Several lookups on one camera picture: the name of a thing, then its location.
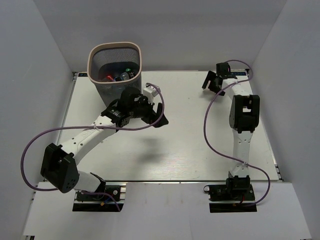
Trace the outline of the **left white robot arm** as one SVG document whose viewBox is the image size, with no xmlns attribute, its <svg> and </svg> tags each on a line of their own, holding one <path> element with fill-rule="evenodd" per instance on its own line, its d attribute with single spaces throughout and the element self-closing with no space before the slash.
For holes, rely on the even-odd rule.
<svg viewBox="0 0 320 240">
<path fill-rule="evenodd" d="M 103 198 L 106 181 L 92 172 L 79 171 L 78 164 L 106 138 L 120 130 L 128 130 L 126 126 L 132 119 L 142 120 L 147 127 L 167 125 L 164 102 L 159 102 L 154 109 L 154 98 L 160 95 L 160 89 L 150 83 L 143 90 L 125 88 L 120 98 L 110 102 L 91 125 L 81 127 L 78 135 L 60 145 L 51 143 L 46 147 L 40 174 L 61 193 L 78 190 L 89 193 L 96 200 Z"/>
</svg>

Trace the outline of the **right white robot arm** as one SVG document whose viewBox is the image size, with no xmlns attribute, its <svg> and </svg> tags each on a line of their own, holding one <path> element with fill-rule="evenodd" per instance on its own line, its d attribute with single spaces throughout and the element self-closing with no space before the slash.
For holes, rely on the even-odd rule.
<svg viewBox="0 0 320 240">
<path fill-rule="evenodd" d="M 231 99 L 229 125 L 233 133 L 233 154 L 236 163 L 226 179 L 226 195 L 236 200 L 250 188 L 249 153 L 253 133 L 260 120 L 260 97 L 246 91 L 231 71 L 228 61 L 217 63 L 216 72 L 209 71 L 202 85 L 216 96 Z"/>
</svg>

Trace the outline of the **clear bottle black label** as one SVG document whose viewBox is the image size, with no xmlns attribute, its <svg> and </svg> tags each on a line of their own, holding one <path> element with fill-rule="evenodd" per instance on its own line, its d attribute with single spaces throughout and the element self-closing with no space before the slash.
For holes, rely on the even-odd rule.
<svg viewBox="0 0 320 240">
<path fill-rule="evenodd" d="M 133 75 L 128 75 L 126 72 L 123 72 L 120 77 L 122 78 L 123 81 L 128 81 L 136 76 L 136 73 L 134 72 Z"/>
</svg>

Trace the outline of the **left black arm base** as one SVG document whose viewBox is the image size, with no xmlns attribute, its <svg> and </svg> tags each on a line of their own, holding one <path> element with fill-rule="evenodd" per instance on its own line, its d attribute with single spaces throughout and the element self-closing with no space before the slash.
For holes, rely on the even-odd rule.
<svg viewBox="0 0 320 240">
<path fill-rule="evenodd" d="M 126 183 L 107 183 L 105 194 L 85 194 L 75 192 L 73 212 L 118 213 L 125 203 Z"/>
</svg>

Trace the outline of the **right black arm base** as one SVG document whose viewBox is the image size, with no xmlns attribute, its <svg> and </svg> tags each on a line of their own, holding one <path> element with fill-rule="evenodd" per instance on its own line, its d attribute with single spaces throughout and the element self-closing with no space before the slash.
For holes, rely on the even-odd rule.
<svg viewBox="0 0 320 240">
<path fill-rule="evenodd" d="M 257 212 L 251 184 L 247 189 L 230 189 L 226 184 L 210 184 L 203 187 L 203 192 L 209 195 L 209 212 L 212 214 Z"/>
</svg>

